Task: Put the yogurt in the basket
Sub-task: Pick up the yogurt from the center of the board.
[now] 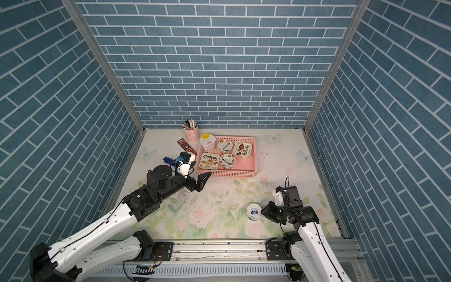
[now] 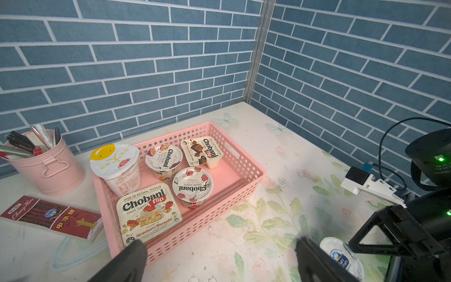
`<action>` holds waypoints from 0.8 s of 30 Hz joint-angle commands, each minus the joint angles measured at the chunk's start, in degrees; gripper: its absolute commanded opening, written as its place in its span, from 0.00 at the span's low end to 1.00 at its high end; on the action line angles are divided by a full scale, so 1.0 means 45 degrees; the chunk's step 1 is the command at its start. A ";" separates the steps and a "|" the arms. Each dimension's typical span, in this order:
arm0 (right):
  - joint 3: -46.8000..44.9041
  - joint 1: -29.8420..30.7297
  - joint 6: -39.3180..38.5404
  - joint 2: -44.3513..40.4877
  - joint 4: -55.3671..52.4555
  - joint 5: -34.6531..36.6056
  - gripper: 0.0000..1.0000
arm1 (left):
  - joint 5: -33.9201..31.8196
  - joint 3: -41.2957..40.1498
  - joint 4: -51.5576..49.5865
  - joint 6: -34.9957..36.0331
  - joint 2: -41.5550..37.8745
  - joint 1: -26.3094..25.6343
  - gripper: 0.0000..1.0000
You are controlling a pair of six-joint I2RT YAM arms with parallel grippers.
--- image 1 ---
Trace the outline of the round Chobani yogurt strawberry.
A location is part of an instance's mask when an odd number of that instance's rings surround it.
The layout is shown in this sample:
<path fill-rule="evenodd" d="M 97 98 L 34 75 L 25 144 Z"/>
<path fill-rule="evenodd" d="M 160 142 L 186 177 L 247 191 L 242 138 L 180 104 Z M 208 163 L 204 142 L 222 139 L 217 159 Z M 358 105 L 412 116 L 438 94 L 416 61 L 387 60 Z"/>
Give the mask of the round Chobani yogurt strawberry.
<path fill-rule="evenodd" d="M 231 170 L 236 163 L 236 157 L 231 153 L 226 153 L 220 156 L 220 164 L 226 170 Z"/>

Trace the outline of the pink plastic basket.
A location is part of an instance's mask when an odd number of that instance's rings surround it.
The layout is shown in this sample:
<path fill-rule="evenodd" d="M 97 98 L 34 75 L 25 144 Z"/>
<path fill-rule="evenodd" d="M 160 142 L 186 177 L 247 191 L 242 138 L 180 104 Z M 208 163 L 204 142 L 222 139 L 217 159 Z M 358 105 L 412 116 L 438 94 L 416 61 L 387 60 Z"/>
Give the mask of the pink plastic basket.
<path fill-rule="evenodd" d="M 253 148 L 251 151 L 251 155 L 247 159 L 243 159 L 241 156 L 236 157 L 237 164 L 235 164 L 232 169 L 224 169 L 221 164 L 218 164 L 218 168 L 216 170 L 207 170 L 199 167 L 202 161 L 202 154 L 205 152 L 202 145 L 200 145 L 198 149 L 198 155 L 196 156 L 196 165 L 195 170 L 198 175 L 211 172 L 212 176 L 218 177 L 238 177 L 238 178 L 253 178 L 257 173 L 257 156 L 256 156 L 256 139 L 254 137 L 249 136 L 215 136 L 216 144 L 214 154 L 222 155 L 217 148 L 217 144 L 222 140 L 230 140 L 233 144 L 240 141 L 241 143 L 250 143 Z"/>

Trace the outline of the white yellow yogurt cup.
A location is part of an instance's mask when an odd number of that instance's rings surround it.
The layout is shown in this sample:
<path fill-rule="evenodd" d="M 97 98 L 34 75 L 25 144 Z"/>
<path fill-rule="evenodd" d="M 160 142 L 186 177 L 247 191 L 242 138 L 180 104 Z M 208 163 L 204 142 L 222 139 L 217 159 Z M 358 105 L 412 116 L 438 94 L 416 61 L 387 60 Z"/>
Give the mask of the white yellow yogurt cup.
<path fill-rule="evenodd" d="M 216 137 L 212 134 L 205 133 L 200 137 L 200 144 L 205 152 L 212 153 L 216 147 Z"/>

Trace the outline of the round Chobani yogurt dark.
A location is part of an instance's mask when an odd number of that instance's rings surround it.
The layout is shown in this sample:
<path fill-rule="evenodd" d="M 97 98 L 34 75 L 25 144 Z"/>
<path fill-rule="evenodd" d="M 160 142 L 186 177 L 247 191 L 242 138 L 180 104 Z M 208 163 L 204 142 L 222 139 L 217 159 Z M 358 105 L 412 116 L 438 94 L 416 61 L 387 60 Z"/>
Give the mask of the round Chobani yogurt dark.
<path fill-rule="evenodd" d="M 220 140 L 217 144 L 218 150 L 221 154 L 231 153 L 233 151 L 234 143 L 228 139 Z"/>

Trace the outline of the small blue white yogurt cup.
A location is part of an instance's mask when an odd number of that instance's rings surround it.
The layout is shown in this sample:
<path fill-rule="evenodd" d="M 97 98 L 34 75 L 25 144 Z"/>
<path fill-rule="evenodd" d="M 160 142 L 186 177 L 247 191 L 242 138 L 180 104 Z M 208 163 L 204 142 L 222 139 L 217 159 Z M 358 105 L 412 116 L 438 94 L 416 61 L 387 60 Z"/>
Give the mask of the small blue white yogurt cup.
<path fill-rule="evenodd" d="M 261 219 L 262 208 L 257 203 L 251 203 L 247 207 L 247 216 L 251 221 L 258 221 Z"/>

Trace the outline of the square Chobani flip chocolate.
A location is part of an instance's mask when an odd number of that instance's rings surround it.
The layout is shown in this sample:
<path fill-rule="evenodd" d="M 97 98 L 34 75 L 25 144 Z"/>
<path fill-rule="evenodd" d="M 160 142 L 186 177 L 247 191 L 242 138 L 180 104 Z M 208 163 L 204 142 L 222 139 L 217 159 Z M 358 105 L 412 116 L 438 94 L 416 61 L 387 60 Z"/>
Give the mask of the square Chobani flip chocolate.
<path fill-rule="evenodd" d="M 241 141 L 237 141 L 234 144 L 232 154 L 234 156 L 240 156 L 240 155 L 242 155 L 244 149 L 245 149 L 245 143 L 241 142 Z"/>

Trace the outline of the square Chobani flip strawberry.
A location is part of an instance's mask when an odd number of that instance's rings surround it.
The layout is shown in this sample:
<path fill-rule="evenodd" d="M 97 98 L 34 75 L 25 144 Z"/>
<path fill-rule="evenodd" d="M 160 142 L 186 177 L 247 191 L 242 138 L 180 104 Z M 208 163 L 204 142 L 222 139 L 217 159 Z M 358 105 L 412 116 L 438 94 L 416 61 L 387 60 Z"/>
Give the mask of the square Chobani flip strawberry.
<path fill-rule="evenodd" d="M 217 170 L 219 162 L 219 154 L 204 152 L 200 157 L 199 168 L 204 170 Z"/>

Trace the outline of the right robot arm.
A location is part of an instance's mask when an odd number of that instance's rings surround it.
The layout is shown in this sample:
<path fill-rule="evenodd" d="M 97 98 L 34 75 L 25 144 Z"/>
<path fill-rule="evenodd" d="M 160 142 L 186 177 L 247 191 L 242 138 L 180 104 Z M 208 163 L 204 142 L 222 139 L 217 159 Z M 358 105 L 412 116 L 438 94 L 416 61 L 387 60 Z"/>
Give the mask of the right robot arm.
<path fill-rule="evenodd" d="M 293 231 L 285 232 L 281 239 L 265 242 L 268 260 L 293 259 L 301 269 L 297 275 L 290 270 L 290 278 L 303 276 L 310 282 L 350 282 L 341 263 L 327 242 L 314 209 L 305 206 L 295 186 L 277 187 L 275 201 L 270 201 L 262 215 L 274 223 L 292 224 Z"/>

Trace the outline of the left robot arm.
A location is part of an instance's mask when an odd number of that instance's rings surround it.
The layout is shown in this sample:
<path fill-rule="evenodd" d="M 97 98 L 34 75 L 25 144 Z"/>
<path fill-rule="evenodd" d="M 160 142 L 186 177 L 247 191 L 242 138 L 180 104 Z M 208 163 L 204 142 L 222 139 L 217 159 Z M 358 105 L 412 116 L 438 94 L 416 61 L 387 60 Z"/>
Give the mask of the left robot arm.
<path fill-rule="evenodd" d="M 147 173 L 147 182 L 126 195 L 99 220 L 61 240 L 40 243 L 30 252 L 30 275 L 34 282 L 81 282 L 111 265 L 131 260 L 153 260 L 161 254 L 147 231 L 135 232 L 123 241 L 101 248 L 112 236 L 145 219 L 162 202 L 181 189 L 202 191 L 211 177 L 207 172 L 193 178 L 160 165 Z"/>

